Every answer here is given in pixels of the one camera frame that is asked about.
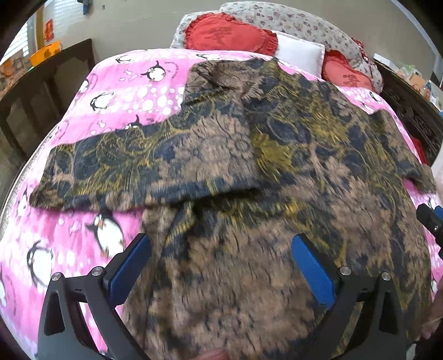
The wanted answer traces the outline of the operator right hand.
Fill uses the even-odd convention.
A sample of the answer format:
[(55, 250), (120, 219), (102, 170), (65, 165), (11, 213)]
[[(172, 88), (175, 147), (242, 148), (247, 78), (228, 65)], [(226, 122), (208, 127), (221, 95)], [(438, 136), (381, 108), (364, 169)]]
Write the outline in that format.
[(431, 281), (432, 304), (426, 309), (424, 315), (418, 320), (418, 335), (415, 340), (429, 340), (436, 333), (442, 322), (442, 278), (437, 282), (433, 277)]

